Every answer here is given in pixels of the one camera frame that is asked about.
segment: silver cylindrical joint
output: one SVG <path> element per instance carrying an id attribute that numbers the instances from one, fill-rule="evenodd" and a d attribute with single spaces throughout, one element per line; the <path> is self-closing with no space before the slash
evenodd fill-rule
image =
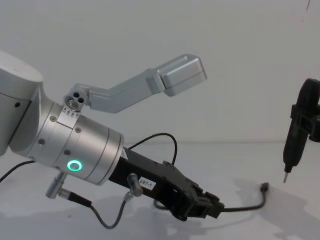
<path id="1" fill-rule="evenodd" d="M 126 178 L 129 187 L 131 189 L 131 193 L 135 196 L 135 197 L 140 197 L 144 191 L 139 183 L 138 180 L 138 176 L 135 173 L 131 173 L 129 174 L 129 176 Z"/>
<path id="2" fill-rule="evenodd" d="M 58 175 L 53 179 L 51 182 L 48 190 L 46 191 L 45 195 L 50 199 L 55 199 L 59 190 L 63 186 L 67 174 L 64 172 L 59 172 Z"/>
<path id="3" fill-rule="evenodd" d="M 56 106 L 28 155 L 63 173 L 102 185 L 113 173 L 122 154 L 123 135 L 82 115 L 72 127 L 67 126 L 59 120 L 62 108 Z"/>
<path id="4" fill-rule="evenodd" d="M 8 149 L 34 94 L 42 86 L 42 81 L 43 77 L 36 69 L 0 50 L 1 156 Z"/>

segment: silver connector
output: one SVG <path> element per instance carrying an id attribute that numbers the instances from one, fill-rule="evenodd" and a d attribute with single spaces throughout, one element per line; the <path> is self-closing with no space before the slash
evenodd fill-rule
<path id="1" fill-rule="evenodd" d="M 59 197 L 63 199 L 69 199 L 71 192 L 67 189 L 61 188 L 58 192 Z"/>
<path id="2" fill-rule="evenodd" d="M 133 199 L 134 197 L 140 197 L 142 194 L 144 194 L 144 190 L 142 189 L 139 180 L 138 180 L 138 176 L 135 173 L 131 173 L 128 175 L 128 177 L 126 178 L 129 187 L 130 187 L 130 191 L 128 191 L 124 197 L 123 200 L 126 202 L 129 202 L 131 199 Z"/>
<path id="3" fill-rule="evenodd" d="M 144 191 L 139 183 L 138 176 L 135 173 L 129 174 L 129 176 L 126 178 L 129 187 L 131 189 L 131 193 L 135 197 L 140 197 L 142 194 L 144 194 Z"/>
<path id="4" fill-rule="evenodd" d="M 134 198 L 134 195 L 132 194 L 131 191 L 128 191 L 124 197 L 123 197 L 123 200 L 126 201 L 126 202 L 129 202 L 131 199 Z"/>
<path id="5" fill-rule="evenodd" d="M 50 199 L 55 199 L 58 192 L 62 188 L 67 174 L 64 172 L 59 172 L 58 175 L 53 179 L 51 182 L 48 190 L 46 191 L 45 195 Z"/>

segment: white table surface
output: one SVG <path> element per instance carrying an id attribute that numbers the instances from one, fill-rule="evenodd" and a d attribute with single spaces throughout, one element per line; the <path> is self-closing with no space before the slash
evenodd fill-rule
<path id="1" fill-rule="evenodd" d="M 270 183 L 262 210 L 222 213 L 218 219 L 176 220 L 152 207 L 146 196 L 134 198 L 114 230 L 104 229 L 90 209 L 45 192 L 54 169 L 38 163 L 23 166 L 0 184 L 1 240 L 318 240 L 320 239 L 320 145 L 309 142 L 300 165 L 283 184 L 284 143 L 179 144 L 177 168 L 226 207 L 260 202 L 260 184 Z M 137 152 L 171 161 L 171 144 L 145 144 Z M 8 152 L 0 175 L 22 157 Z M 95 186 L 67 177 L 65 188 L 90 200 L 108 224 L 115 221 L 127 189 L 106 182 Z"/>

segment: black cable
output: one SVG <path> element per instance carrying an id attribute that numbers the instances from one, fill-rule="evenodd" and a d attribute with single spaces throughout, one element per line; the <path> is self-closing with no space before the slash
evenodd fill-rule
<path id="1" fill-rule="evenodd" d="M 266 205 L 267 201 L 267 191 L 269 190 L 269 183 L 263 183 L 260 188 L 260 192 L 262 195 L 262 202 L 259 205 L 255 206 L 247 206 L 247 207 L 231 207 L 225 208 L 222 212 L 223 213 L 235 213 L 235 212 L 247 212 L 253 211 L 263 208 Z"/>
<path id="2" fill-rule="evenodd" d="M 0 183 L 5 180 L 14 170 L 22 167 L 23 165 L 27 165 L 27 164 L 33 164 L 35 163 L 35 161 L 24 161 L 24 162 L 21 162 L 19 164 L 17 164 L 16 166 L 14 166 L 13 168 L 11 168 L 5 175 L 3 175 L 1 178 L 0 178 Z"/>
<path id="3" fill-rule="evenodd" d="M 157 133 L 157 134 L 154 134 L 154 135 L 151 135 L 139 142 L 137 142 L 136 144 L 130 146 L 128 149 L 131 150 L 131 149 L 134 149 L 135 147 L 143 144 L 144 142 L 150 140 L 150 139 L 153 139 L 155 137 L 159 137 L 159 136 L 168 136 L 169 138 L 171 138 L 173 140 L 173 143 L 174 143 L 174 154 L 173 154 L 173 159 L 172 159 L 172 165 L 175 165 L 175 162 L 176 162 L 176 158 L 177 158 L 177 154 L 178 154 L 178 143 L 177 143 L 177 140 L 176 138 L 171 135 L 170 133 L 166 133 L 166 132 L 161 132 L 161 133 Z"/>
<path id="4" fill-rule="evenodd" d="M 114 224 L 112 224 L 111 226 L 107 225 L 103 219 L 101 218 L 100 214 L 98 213 L 98 211 L 94 208 L 94 206 L 90 206 L 90 209 L 94 212 L 94 214 L 96 215 L 96 217 L 98 218 L 99 222 L 101 223 L 102 226 L 104 226 L 106 229 L 114 229 L 118 223 L 120 222 L 120 219 L 122 217 L 122 214 L 124 212 L 124 209 L 125 209 L 125 205 L 126 205 L 126 201 L 124 200 L 121 204 L 121 207 L 120 207 L 120 211 L 118 213 L 118 217 L 116 218 Z"/>
<path id="5" fill-rule="evenodd" d="M 155 137 L 159 137 L 159 136 L 168 136 L 169 138 L 171 138 L 171 139 L 173 140 L 173 143 L 174 143 L 174 154 L 173 154 L 173 159 L 172 159 L 171 164 L 172 164 L 172 165 L 175 165 L 176 158 L 177 158 L 177 154 L 178 154 L 178 143 L 177 143 L 176 138 L 175 138 L 173 135 L 171 135 L 170 133 L 160 132 L 160 133 L 151 135 L 151 136 L 146 137 L 145 139 L 137 142 L 136 144 L 130 146 L 128 149 L 129 149 L 129 150 L 132 150 L 132 149 L 134 149 L 135 147 L 143 144 L 144 142 L 146 142 L 146 141 L 148 141 L 148 140 L 150 140 L 150 139 L 153 139 L 153 138 L 155 138 Z M 165 206 L 159 205 L 156 200 L 153 201 L 153 206 L 154 206 L 156 209 L 168 210 Z"/>

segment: pen tip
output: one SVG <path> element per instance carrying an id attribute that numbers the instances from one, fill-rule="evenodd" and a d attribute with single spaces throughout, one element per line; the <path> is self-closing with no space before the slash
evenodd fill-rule
<path id="1" fill-rule="evenodd" d="M 286 172 L 286 173 L 284 174 L 284 180 L 283 180 L 283 183 L 284 183 L 284 184 L 285 184 L 286 181 L 287 181 L 288 175 L 289 175 L 288 172 Z"/>

